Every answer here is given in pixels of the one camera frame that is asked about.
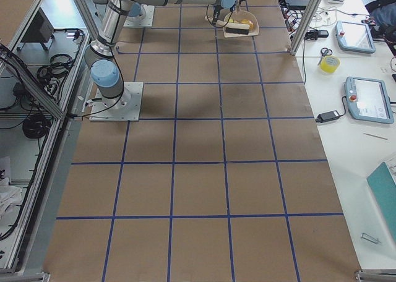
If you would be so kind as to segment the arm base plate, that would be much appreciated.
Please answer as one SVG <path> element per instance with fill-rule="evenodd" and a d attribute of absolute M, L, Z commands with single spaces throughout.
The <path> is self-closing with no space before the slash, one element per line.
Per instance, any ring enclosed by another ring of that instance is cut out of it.
<path fill-rule="evenodd" d="M 139 120 L 142 94 L 144 90 L 143 82 L 125 82 L 124 93 L 121 99 L 110 100 L 103 98 L 97 89 L 92 113 L 88 116 L 92 122 L 124 122 Z"/>
<path fill-rule="evenodd" d="M 145 28 L 153 24 L 155 6 L 135 3 L 133 4 L 124 27 L 126 28 Z"/>

